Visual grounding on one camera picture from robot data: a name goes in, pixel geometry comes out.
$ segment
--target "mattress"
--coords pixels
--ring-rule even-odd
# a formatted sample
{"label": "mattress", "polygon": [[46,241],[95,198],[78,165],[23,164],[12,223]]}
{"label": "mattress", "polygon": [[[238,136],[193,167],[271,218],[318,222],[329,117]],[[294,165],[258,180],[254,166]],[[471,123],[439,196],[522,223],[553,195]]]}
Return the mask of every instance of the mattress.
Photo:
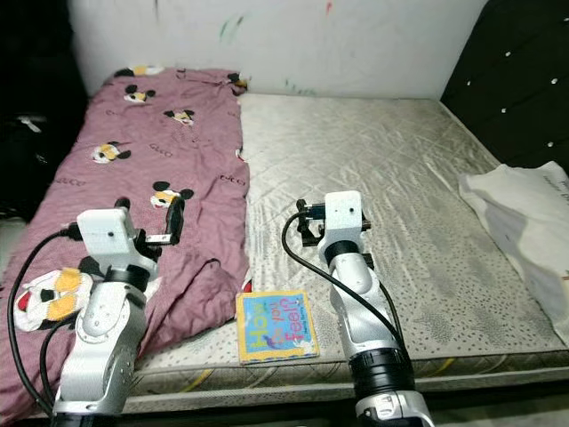
{"label": "mattress", "polygon": [[[373,222],[365,247],[397,306],[419,390],[569,378],[567,348],[458,194],[459,173],[486,173],[498,162],[441,103],[240,100],[252,287],[305,289],[321,354],[240,366],[231,322],[141,359],[126,412],[353,395],[329,285],[280,245],[298,198],[322,202],[344,189],[363,195]],[[319,264],[294,229],[293,250]]]}

